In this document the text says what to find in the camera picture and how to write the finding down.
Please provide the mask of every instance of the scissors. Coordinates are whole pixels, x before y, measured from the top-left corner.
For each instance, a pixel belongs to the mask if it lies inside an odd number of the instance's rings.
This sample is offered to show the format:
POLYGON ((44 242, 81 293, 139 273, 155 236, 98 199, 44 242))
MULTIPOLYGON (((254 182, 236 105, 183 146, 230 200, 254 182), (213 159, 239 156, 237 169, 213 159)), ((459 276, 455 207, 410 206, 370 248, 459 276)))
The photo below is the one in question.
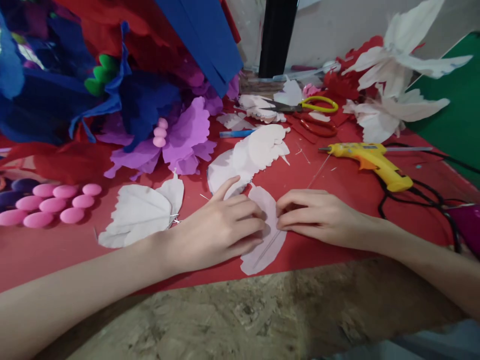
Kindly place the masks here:
POLYGON ((287 104, 273 101, 270 99, 265 99, 265 101, 274 105, 275 107, 267 107, 262 110, 271 110, 271 111, 284 113, 284 114, 290 113, 289 114, 290 116, 299 120, 300 124, 312 134, 315 134, 323 138, 331 138, 337 135, 338 130, 335 125, 332 125, 329 122, 314 119, 309 115, 309 112, 303 111, 304 108, 307 108, 307 109, 311 109, 311 110, 319 111, 323 113, 336 112, 339 109, 339 106, 335 101, 329 99, 328 97, 311 96, 306 98, 304 101, 302 101, 296 106, 287 105, 287 104), (320 106, 309 104, 308 101, 310 100, 321 100, 321 101, 327 102, 332 105, 332 108, 320 107, 320 106))

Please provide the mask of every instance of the green bead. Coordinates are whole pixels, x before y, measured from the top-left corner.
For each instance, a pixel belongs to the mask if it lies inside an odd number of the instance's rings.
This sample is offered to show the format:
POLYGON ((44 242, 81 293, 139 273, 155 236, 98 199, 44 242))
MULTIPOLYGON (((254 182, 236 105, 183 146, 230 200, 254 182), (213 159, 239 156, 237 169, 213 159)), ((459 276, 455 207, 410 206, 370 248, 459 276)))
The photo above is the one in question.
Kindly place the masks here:
POLYGON ((119 62, 116 58, 110 55, 102 54, 98 57, 100 64, 107 70, 114 72, 115 74, 120 71, 119 62))
POLYGON ((105 94, 105 85, 97 79, 88 78, 83 82, 83 84, 85 85, 87 91, 97 98, 105 94))
POLYGON ((117 76, 117 73, 111 70, 108 70, 102 66, 96 66, 93 69, 93 75, 102 84, 108 84, 117 76))

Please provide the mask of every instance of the white paper flower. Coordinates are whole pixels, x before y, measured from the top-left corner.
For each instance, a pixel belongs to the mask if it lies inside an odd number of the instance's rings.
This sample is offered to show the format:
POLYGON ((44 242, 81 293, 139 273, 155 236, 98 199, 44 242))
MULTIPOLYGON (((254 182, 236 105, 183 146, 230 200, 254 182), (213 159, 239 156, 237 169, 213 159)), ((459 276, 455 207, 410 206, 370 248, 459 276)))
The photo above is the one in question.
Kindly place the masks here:
POLYGON ((409 12, 395 14, 383 38, 383 47, 375 46, 362 53, 343 75, 370 69, 358 80, 358 90, 385 82, 383 95, 390 98, 399 96, 405 90, 412 70, 438 79, 468 63, 472 58, 470 55, 430 60, 411 56, 429 31, 443 4, 444 0, 427 0, 409 12))
POLYGON ((379 100, 355 104, 347 100, 343 112, 355 114, 358 124, 363 128, 363 141, 382 143, 390 136, 405 128, 403 122, 415 122, 428 118, 446 107, 450 100, 427 101, 420 95, 419 89, 403 93, 398 97, 385 97, 382 86, 378 85, 379 100))

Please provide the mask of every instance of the pink oval bead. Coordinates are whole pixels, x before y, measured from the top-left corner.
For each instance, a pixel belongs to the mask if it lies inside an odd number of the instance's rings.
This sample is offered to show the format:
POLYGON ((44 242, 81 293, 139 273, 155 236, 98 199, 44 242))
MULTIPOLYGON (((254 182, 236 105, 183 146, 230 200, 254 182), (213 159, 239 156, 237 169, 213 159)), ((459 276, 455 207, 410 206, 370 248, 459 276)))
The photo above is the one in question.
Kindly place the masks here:
POLYGON ((153 135, 155 135, 155 137, 165 138, 167 136, 167 130, 162 129, 161 127, 156 127, 153 130, 153 135))
POLYGON ((168 129, 169 123, 167 122, 167 119, 165 119, 164 117, 161 117, 158 119, 157 126, 162 129, 168 129))
POLYGON ((167 142, 165 141, 165 138, 155 136, 153 138, 153 145, 155 145, 157 148, 163 148, 167 142))
POLYGON ((95 199, 90 195, 79 195, 75 197, 71 204, 74 208, 86 209, 91 207, 95 202, 95 199))
POLYGON ((60 213, 60 220, 65 224, 75 224, 82 220, 85 216, 85 211, 78 207, 70 207, 60 213))
POLYGON ((34 212, 23 219, 23 225, 31 229, 40 229, 50 224, 53 219, 53 214, 49 212, 34 212))
POLYGON ((65 206, 67 206, 67 201, 65 199, 52 197, 43 200, 38 208, 44 213, 58 213, 65 209, 65 206))
POLYGON ((33 188, 33 195, 42 197, 42 198, 50 198, 54 195, 54 189, 56 185, 53 184, 40 184, 33 188))
POLYGON ((28 212, 19 209, 4 211, 0 213, 0 226, 13 226, 20 224, 27 215, 28 212))
POLYGON ((40 196, 25 196, 18 200, 15 204, 17 209, 25 210, 25 211, 33 211, 39 208, 40 203, 44 200, 43 197, 40 196))
POLYGON ((98 184, 87 184, 85 185, 81 191, 85 194, 85 195, 90 195, 90 196, 97 196, 98 194, 100 194, 102 192, 102 187, 98 184))
POLYGON ((72 185, 60 185, 53 189, 53 196, 61 199, 70 199, 75 196, 78 189, 72 185))

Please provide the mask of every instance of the purple bead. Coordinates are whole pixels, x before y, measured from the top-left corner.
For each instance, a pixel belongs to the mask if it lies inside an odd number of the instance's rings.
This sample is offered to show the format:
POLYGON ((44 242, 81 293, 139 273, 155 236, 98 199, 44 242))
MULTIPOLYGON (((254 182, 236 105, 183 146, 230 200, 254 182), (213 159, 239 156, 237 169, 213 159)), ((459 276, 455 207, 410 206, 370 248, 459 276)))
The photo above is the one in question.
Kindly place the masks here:
POLYGON ((34 187, 36 187, 37 185, 40 185, 40 182, 35 179, 18 179, 11 183, 11 189, 21 193, 31 194, 34 187))
POLYGON ((17 201, 24 196, 24 193, 20 191, 0 192, 0 207, 15 207, 17 201))

